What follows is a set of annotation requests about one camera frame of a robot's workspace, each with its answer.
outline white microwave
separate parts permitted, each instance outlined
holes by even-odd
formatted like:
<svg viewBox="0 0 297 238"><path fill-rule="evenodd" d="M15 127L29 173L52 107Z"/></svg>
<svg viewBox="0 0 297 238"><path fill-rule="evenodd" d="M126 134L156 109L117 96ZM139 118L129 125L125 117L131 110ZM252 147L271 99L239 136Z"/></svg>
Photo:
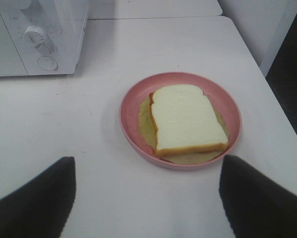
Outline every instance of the white microwave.
<svg viewBox="0 0 297 238"><path fill-rule="evenodd" d="M89 0L0 0L0 76L74 73Z"/></svg>

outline white table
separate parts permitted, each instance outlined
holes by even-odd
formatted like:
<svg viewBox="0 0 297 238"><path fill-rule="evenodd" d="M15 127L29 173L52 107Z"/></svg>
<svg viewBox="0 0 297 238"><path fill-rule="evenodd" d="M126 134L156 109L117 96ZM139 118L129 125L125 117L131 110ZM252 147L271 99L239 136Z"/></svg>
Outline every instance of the white table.
<svg viewBox="0 0 297 238"><path fill-rule="evenodd" d="M163 71L226 88L243 119L232 154L297 194L297 136L233 23L216 16L89 21L75 75L0 78L0 198L73 155L77 195L61 237L234 237L222 162L161 168L122 133L122 97Z"/></svg>
<svg viewBox="0 0 297 238"><path fill-rule="evenodd" d="M217 0L90 0L89 19L218 16Z"/></svg>

